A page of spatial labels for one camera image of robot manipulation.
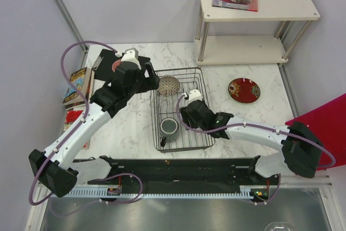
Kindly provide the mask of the grey ceramic mug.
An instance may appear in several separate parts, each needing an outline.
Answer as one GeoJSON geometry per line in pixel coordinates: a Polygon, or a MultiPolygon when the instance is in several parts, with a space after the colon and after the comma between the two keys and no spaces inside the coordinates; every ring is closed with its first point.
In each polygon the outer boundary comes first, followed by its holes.
{"type": "Polygon", "coordinates": [[[160,146],[175,142],[179,136],[179,124],[171,117],[164,118],[159,124],[160,146]]]}

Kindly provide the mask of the red floral plate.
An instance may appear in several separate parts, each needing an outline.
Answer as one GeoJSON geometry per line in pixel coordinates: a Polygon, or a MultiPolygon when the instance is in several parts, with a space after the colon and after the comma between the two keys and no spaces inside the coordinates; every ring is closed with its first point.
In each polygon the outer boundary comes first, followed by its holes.
{"type": "Polygon", "coordinates": [[[228,93],[233,100],[239,103],[249,104],[259,99],[261,90],[253,80],[236,78],[229,83],[228,93]]]}

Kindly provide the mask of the pink plastic cup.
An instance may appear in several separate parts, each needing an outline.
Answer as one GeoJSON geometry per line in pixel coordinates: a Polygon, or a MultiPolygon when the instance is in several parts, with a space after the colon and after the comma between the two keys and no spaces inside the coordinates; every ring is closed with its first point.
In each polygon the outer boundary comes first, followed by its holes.
{"type": "Polygon", "coordinates": [[[114,61],[114,63],[111,66],[111,69],[113,72],[115,72],[116,68],[120,65],[120,63],[121,63],[121,60],[114,61]]]}

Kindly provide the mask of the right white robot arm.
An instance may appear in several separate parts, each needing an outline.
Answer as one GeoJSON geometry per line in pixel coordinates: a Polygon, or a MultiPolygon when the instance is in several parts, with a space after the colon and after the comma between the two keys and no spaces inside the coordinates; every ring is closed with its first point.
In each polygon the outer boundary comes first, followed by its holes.
{"type": "Polygon", "coordinates": [[[248,170],[253,184],[262,183],[275,174],[295,174],[312,179],[319,167],[323,144],[303,123],[270,127],[246,121],[230,113],[213,113],[203,100],[187,106],[176,106],[176,113],[184,127],[213,138],[242,140],[275,150],[274,154],[258,156],[248,170]]]}

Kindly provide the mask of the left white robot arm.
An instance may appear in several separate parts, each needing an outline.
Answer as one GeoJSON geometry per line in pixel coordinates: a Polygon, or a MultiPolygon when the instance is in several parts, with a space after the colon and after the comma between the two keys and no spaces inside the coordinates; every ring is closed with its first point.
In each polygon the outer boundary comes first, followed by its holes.
{"type": "Polygon", "coordinates": [[[72,126],[44,151],[33,150],[29,162],[35,180],[57,197],[65,196],[77,183],[80,171],[72,169],[76,155],[91,137],[139,93],[156,90],[159,77],[150,59],[136,64],[122,60],[113,75],[95,91],[88,107],[72,126]]]}

